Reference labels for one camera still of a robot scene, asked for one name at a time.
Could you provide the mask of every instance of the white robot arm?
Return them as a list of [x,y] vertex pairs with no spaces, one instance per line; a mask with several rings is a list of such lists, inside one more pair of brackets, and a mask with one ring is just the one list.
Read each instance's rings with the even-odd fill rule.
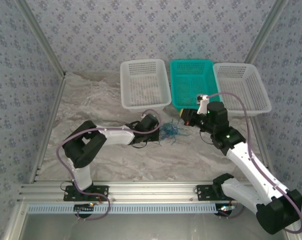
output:
[[[200,131],[211,134],[213,145],[241,169],[255,189],[244,186],[230,174],[224,174],[213,180],[212,189],[216,191],[216,195],[227,196],[242,203],[256,214],[261,226],[270,234],[299,220],[297,211],[286,197],[289,197],[301,210],[301,194],[297,190],[290,191],[277,180],[253,153],[250,158],[248,144],[238,130],[229,126],[227,110],[222,102],[208,103],[208,99],[203,96],[200,96],[198,101],[199,110],[182,110],[180,116],[184,124],[197,126]],[[271,179],[274,185],[268,182],[263,174]]]
[[103,130],[84,133],[63,145],[79,189],[84,191],[92,185],[89,164],[102,146],[133,145],[141,142],[158,141],[159,130],[149,134],[138,134],[131,131],[148,132],[155,129],[158,124],[158,120],[153,115],[147,114],[141,121],[135,121],[121,127],[112,127],[112,130],[109,130],[109,127],[96,126],[90,120],[80,125],[70,136],[89,129]]

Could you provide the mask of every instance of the metal extrusion bar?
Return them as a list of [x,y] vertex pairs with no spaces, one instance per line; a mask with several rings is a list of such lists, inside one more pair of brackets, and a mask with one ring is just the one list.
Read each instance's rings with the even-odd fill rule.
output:
[[56,73],[62,77],[64,76],[63,68],[56,57],[51,45],[49,44],[47,38],[43,30],[41,29],[40,25],[38,24],[30,6],[27,4],[25,0],[15,0],[16,5],[19,7],[20,11],[22,12],[25,21],[29,24],[30,28],[32,29],[37,41],[43,48],[43,51],[46,53],[49,61],[51,62],[54,70]]
[[20,239],[23,224],[29,209],[26,203],[16,204],[13,209],[10,221],[6,226],[5,235],[3,240],[16,240]]
[[[22,185],[18,201],[24,203],[65,203],[64,192],[60,189],[61,181],[36,182],[36,184]],[[199,202],[196,194],[196,186],[199,184],[212,184],[208,181],[192,182],[94,182],[95,185],[109,186],[109,199],[113,203],[122,204],[185,204]],[[203,203],[228,203],[227,201],[202,201]]]
[[54,100],[54,104],[53,104],[53,107],[52,107],[52,110],[51,110],[51,114],[49,116],[48,123],[47,123],[47,126],[46,126],[45,131],[44,131],[44,137],[42,139],[39,152],[37,153],[37,156],[36,156],[36,159],[35,159],[35,162],[34,162],[34,167],[33,167],[32,173],[31,173],[29,183],[34,182],[35,177],[36,177],[36,173],[37,173],[38,169],[40,168],[40,166],[42,165],[42,161],[44,159],[44,155],[45,155],[47,145],[49,143],[51,132],[52,132],[52,129],[53,129],[53,123],[55,121],[55,117],[56,117],[57,111],[58,111],[59,106],[60,106],[64,86],[65,86],[65,79],[64,79],[64,77],[62,77],[62,80],[61,80],[61,83],[59,85],[57,95],[56,95],[56,98]]

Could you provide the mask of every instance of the wall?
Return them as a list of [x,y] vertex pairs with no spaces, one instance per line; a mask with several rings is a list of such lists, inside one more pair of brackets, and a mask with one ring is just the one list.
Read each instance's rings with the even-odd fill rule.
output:
[[0,239],[29,180],[59,77],[19,9],[0,0]]
[[273,110],[259,116],[273,167],[302,193],[302,0],[292,0],[254,63]]
[[66,71],[131,59],[242,62],[274,0],[28,0]]

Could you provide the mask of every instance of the small black component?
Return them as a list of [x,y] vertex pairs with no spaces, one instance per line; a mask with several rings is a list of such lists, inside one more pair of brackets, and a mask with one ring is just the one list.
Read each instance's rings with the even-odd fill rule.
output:
[[[301,210],[302,196],[298,190],[288,191],[287,195]],[[299,215],[284,196],[274,199],[266,206],[264,204],[257,204],[256,208],[256,218],[262,228],[269,234],[275,234],[299,220]]]
[[224,155],[227,154],[229,149],[234,148],[234,145],[241,142],[245,143],[245,138],[242,134],[231,126],[228,127],[227,131],[211,135],[211,139],[213,145],[220,149]]
[[200,105],[202,100],[203,100],[203,95],[202,95],[202,94],[199,94],[199,95],[196,97],[196,104]]
[[[94,129],[96,125],[88,120],[80,125],[68,138],[83,130]],[[87,144],[83,138],[90,140]],[[106,141],[104,134],[92,131],[75,137],[63,145],[65,155],[72,160],[74,168],[80,169],[90,164]]]
[[227,110],[221,101],[213,101],[207,105],[207,123],[212,126],[219,126],[222,129],[215,129],[215,131],[223,131],[229,127],[227,119]]
[[232,179],[231,174],[222,174],[213,180],[212,185],[197,185],[197,199],[199,201],[230,201],[232,198],[224,195],[221,185],[228,179]]
[[204,114],[197,114],[197,110],[195,109],[183,109],[181,118],[184,121],[184,125],[194,127],[197,125],[198,127],[201,126],[201,119],[204,118]]
[[[156,119],[155,116],[152,114],[147,114],[141,121],[134,121],[130,124],[126,124],[130,129],[139,131],[139,132],[148,132],[153,130],[157,125],[159,124],[159,121]],[[155,132],[152,132],[150,134],[138,134],[134,133],[135,137],[131,141],[130,145],[133,144],[139,144],[141,142],[157,142],[159,141],[159,134],[160,134],[160,129],[158,129]]]
[[85,213],[79,213],[79,217],[82,219],[85,219],[92,215],[92,212],[94,211],[94,206],[90,206],[89,204],[76,204],[73,207],[73,211],[76,212],[75,215],[77,216],[77,212],[87,212]]
[[[87,189],[84,190],[84,192],[88,193],[100,193],[105,196],[108,196],[109,194],[109,186],[106,185],[91,185]],[[80,192],[77,191],[76,187],[74,185],[67,186],[65,188],[65,193],[64,193],[64,201],[65,202],[106,202],[107,200],[103,197],[98,197],[95,195],[84,195]]]

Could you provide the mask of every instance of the basket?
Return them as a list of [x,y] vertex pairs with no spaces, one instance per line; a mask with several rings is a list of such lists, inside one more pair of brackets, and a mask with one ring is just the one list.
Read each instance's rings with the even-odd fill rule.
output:
[[162,110],[172,101],[164,61],[143,59],[121,64],[122,106],[131,112]]
[[[219,92],[231,92],[241,98],[249,116],[271,111],[271,103],[256,67],[251,64],[216,63],[213,66]],[[230,116],[243,116],[238,100],[220,95]]]
[[[173,60],[170,64],[170,70],[172,102],[178,111],[186,108],[198,109],[197,95],[211,95],[218,92],[213,62],[210,60]],[[220,97],[213,97],[210,101],[220,101]]]

